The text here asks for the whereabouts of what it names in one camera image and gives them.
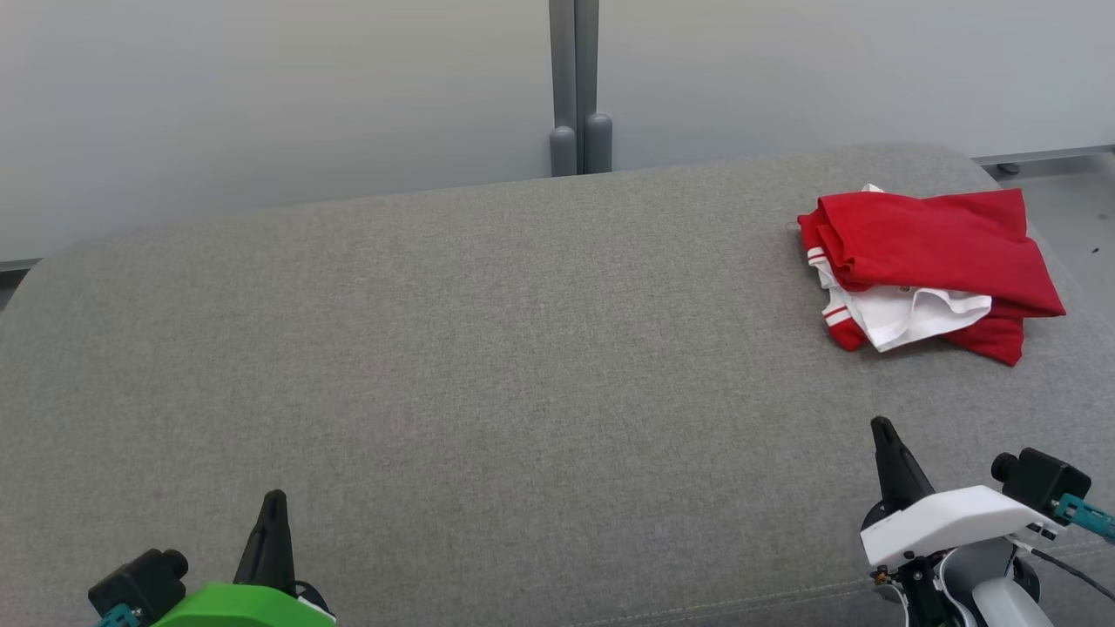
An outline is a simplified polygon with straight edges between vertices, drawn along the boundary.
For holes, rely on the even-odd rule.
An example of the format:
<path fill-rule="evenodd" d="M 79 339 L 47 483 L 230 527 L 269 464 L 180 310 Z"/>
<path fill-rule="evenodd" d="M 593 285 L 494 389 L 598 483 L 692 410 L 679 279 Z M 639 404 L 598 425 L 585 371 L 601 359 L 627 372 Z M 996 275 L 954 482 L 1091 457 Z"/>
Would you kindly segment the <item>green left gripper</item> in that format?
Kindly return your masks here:
<path fill-rule="evenodd" d="M 287 492 L 263 496 L 233 583 L 207 583 L 155 623 L 156 626 L 334 626 L 334 616 L 295 594 L 294 546 Z"/>

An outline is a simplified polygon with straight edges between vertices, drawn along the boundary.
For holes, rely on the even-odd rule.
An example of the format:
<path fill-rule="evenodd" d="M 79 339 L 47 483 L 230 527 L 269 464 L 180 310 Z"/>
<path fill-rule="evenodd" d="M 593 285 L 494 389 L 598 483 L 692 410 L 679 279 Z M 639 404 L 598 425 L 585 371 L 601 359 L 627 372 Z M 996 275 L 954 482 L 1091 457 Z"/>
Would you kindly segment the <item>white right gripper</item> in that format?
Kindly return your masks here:
<path fill-rule="evenodd" d="M 876 416 L 871 431 L 881 492 L 871 517 L 884 519 L 861 531 L 869 565 L 895 570 L 917 558 L 1011 536 L 1030 525 L 1059 536 L 1060 525 L 1051 517 L 991 488 L 935 493 L 892 421 Z"/>

